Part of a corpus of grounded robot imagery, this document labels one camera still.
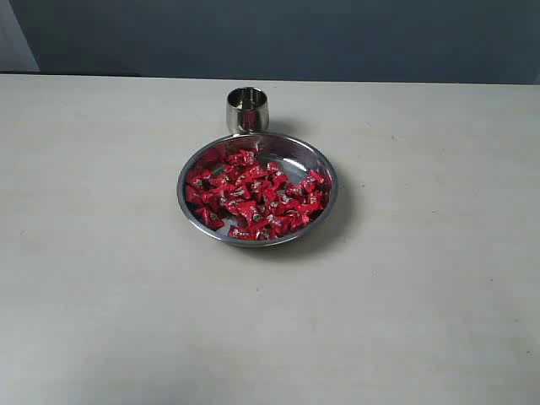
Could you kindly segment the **round stainless steel plate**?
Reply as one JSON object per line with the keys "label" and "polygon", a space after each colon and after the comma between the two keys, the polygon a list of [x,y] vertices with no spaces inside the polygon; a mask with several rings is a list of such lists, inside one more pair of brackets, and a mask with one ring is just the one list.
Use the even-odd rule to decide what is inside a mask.
{"label": "round stainless steel plate", "polygon": [[[241,149],[256,151],[256,163],[233,166],[226,157]],[[310,170],[324,183],[307,192],[301,182]],[[185,186],[199,190],[203,205],[224,226],[211,230],[186,202]],[[255,132],[230,135],[199,149],[184,165],[176,187],[181,211],[198,230],[232,246],[277,246],[309,234],[332,212],[338,179],[329,160],[315,147],[287,135]],[[252,240],[229,237],[230,226],[248,227]]]}

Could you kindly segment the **stainless steel cup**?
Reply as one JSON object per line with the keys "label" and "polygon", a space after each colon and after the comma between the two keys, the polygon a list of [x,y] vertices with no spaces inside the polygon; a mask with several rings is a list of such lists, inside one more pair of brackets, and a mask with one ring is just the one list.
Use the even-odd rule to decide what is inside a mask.
{"label": "stainless steel cup", "polygon": [[226,123],[229,133],[265,132],[269,126],[267,95],[255,87],[240,87],[226,98]]}

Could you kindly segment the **red wrapped candy front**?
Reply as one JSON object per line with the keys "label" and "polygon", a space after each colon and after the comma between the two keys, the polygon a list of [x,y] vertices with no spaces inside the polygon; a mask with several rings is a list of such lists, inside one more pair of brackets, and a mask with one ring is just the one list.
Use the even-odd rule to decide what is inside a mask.
{"label": "red wrapped candy front", "polygon": [[248,227],[238,227],[231,225],[229,227],[229,237],[235,238],[238,240],[252,240],[253,235]]}

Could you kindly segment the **red wrapped candy right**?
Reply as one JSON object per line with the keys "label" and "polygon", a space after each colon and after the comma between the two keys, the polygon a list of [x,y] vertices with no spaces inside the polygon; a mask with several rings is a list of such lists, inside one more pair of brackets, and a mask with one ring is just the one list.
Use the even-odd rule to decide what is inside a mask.
{"label": "red wrapped candy right", "polygon": [[325,179],[316,171],[310,170],[305,179],[301,182],[302,187],[307,192],[313,192],[324,183]]}

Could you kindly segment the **red wrapped candy top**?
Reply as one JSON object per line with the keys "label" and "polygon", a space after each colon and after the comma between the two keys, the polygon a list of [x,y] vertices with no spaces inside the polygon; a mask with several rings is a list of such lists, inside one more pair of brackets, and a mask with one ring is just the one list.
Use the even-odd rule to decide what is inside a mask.
{"label": "red wrapped candy top", "polygon": [[233,166],[251,166],[257,162],[257,152],[253,149],[241,149],[228,155],[225,160]]}

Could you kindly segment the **red wrapped candy front-left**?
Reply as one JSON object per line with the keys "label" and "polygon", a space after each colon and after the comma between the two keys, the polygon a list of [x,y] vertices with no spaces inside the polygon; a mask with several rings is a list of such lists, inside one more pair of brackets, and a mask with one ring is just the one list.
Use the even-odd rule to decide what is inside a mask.
{"label": "red wrapped candy front-left", "polygon": [[211,230],[218,230],[224,226],[224,221],[211,208],[201,207],[196,211],[196,215]]}

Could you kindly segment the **red wrapped candy left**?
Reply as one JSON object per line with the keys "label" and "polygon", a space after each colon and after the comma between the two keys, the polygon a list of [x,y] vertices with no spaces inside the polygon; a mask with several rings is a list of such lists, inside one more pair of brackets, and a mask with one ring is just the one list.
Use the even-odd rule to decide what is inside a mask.
{"label": "red wrapped candy left", "polygon": [[185,200],[198,207],[203,205],[199,190],[189,185],[185,186]]}

